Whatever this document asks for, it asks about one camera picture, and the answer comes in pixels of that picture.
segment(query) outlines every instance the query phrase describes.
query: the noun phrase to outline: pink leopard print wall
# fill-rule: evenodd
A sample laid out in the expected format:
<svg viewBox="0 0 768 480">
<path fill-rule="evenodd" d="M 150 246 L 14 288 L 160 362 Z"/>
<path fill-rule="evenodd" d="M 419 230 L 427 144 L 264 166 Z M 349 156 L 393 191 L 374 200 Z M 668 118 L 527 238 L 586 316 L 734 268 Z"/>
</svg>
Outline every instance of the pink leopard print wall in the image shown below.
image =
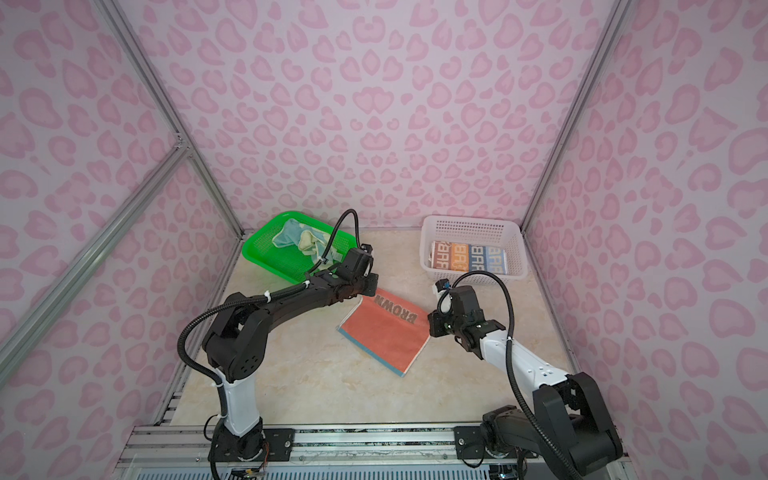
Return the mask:
<svg viewBox="0 0 768 480">
<path fill-rule="evenodd" d="M 183 164 L 0 391 L 0 477 L 108 478 L 236 242 Z"/>
<path fill-rule="evenodd" d="M 519 220 L 612 0 L 122 7 L 247 227 Z"/>
<path fill-rule="evenodd" d="M 768 477 L 768 2 L 643 0 L 535 222 L 641 478 Z"/>
<path fill-rule="evenodd" d="M 0 344 L 173 140 L 88 0 L 0 5 Z"/>
</svg>

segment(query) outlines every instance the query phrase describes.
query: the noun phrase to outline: towel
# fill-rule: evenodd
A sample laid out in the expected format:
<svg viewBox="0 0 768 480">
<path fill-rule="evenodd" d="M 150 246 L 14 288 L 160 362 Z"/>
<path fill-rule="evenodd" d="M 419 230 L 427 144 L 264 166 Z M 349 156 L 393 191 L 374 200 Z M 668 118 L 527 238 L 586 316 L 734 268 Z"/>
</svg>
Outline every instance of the towel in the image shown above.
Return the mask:
<svg viewBox="0 0 768 480">
<path fill-rule="evenodd" d="M 427 312 L 378 289 L 364 296 L 339 332 L 399 376 L 405 376 L 429 340 Z"/>
<path fill-rule="evenodd" d="M 330 237 L 330 234 L 321 232 L 304 223 L 299 223 L 298 220 L 292 218 L 283 225 L 280 233 L 274 236 L 272 244 L 277 248 L 295 245 L 299 247 L 301 253 L 312 257 L 312 261 L 317 263 L 320 260 L 320 256 L 326 250 Z M 331 246 L 331 250 L 328 252 L 328 257 L 326 262 L 330 261 L 331 263 L 340 262 L 344 259 L 333 246 Z"/>
</svg>

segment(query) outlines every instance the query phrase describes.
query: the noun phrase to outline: vent grille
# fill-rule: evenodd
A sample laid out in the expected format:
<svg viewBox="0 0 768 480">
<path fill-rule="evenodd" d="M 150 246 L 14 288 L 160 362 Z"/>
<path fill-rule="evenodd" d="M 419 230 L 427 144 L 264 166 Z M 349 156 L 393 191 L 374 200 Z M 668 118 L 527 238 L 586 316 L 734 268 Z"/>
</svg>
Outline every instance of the vent grille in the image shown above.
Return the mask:
<svg viewBox="0 0 768 480">
<path fill-rule="evenodd" d="M 222 480 L 234 480 L 229 472 Z M 315 467 L 270 465 L 263 480 L 488 480 L 488 467 L 389 465 Z M 143 468 L 137 480 L 211 480 L 208 468 Z"/>
</svg>

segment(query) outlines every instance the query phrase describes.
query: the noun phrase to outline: blue towel edge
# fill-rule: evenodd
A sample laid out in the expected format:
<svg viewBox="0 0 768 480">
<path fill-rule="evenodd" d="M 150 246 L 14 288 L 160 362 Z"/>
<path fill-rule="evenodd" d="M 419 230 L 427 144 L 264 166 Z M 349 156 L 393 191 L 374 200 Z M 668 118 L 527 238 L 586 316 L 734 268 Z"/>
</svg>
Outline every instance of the blue towel edge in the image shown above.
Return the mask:
<svg viewBox="0 0 768 480">
<path fill-rule="evenodd" d="M 380 357 L 380 356 L 376 355 L 376 354 L 375 354 L 373 351 L 371 351 L 371 349 L 369 349 L 367 346 L 365 346 L 365 345 L 363 345 L 362 343 L 358 342 L 358 341 L 357 341 L 357 339 L 355 339 L 354 337 L 352 337 L 351 335 L 349 335 L 349 334 L 348 334 L 348 333 L 347 333 L 347 332 L 344 330 L 344 328 L 342 328 L 342 326 L 337 326 L 337 327 L 336 327 L 336 329 L 337 329 L 337 330 L 338 330 L 338 331 L 339 331 L 339 332 L 340 332 L 342 335 L 344 335 L 344 336 L 345 336 L 345 337 L 346 337 L 346 338 L 347 338 L 347 339 L 348 339 L 350 342 L 354 343 L 354 344 L 355 344 L 355 345 L 356 345 L 356 346 L 357 346 L 359 349 L 361 349 L 363 352 L 365 352 L 365 353 L 367 353 L 368 355 L 372 356 L 374 359 L 377 359 L 377 360 L 379 360 L 379 362 L 380 362 L 382 365 L 384 365 L 386 368 L 388 368 L 389 370 L 391 370 L 392 372 L 394 372 L 395 374 L 397 374 L 397 375 L 398 375 L 398 376 L 400 376 L 400 377 L 404 377 L 404 376 L 406 376 L 406 374 L 405 374 L 404 372 L 401 372 L 401 371 L 399 371 L 398 369 L 396 369 L 395 367 L 393 367 L 392 365 L 390 365 L 388 362 L 386 362 L 386 360 L 384 360 L 382 357 Z"/>
</svg>

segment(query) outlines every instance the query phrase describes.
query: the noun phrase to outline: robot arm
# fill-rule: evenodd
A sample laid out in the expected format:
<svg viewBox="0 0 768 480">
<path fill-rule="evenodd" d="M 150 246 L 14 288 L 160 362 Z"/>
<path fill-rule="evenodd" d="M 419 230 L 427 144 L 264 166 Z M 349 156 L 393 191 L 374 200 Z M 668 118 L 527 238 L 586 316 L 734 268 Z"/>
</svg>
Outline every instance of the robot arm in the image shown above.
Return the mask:
<svg viewBox="0 0 768 480">
<path fill-rule="evenodd" d="M 442 302 L 429 314 L 430 335 L 453 335 L 464 350 L 507 372 L 510 333 L 499 322 L 485 319 L 474 289 L 450 288 L 448 280 L 440 280 L 432 290 Z M 571 476 L 550 443 L 564 453 L 580 475 L 592 473 L 622 456 L 621 440 L 600 390 L 589 375 L 569 375 L 513 339 L 511 368 L 535 418 L 528 418 L 515 406 L 483 415 L 481 432 L 488 450 L 509 453 L 519 447 L 538 453 L 561 480 Z M 569 414 L 566 406 L 579 413 Z M 537 432 L 533 421 L 540 425 L 550 443 Z"/>
<path fill-rule="evenodd" d="M 315 308 L 357 295 L 375 296 L 379 276 L 371 273 L 372 250 L 365 244 L 350 249 L 337 267 L 310 276 L 304 288 L 294 286 L 272 293 L 268 303 L 251 303 L 218 313 L 203 339 L 203 350 L 221 378 L 227 402 L 226 428 L 218 439 L 218 455 L 247 460 L 262 449 L 263 421 L 256 406 L 254 373 L 264 360 L 270 331 Z M 286 291 L 295 293 L 282 294 Z M 227 303 L 245 299 L 242 293 L 233 293 Z"/>
</svg>

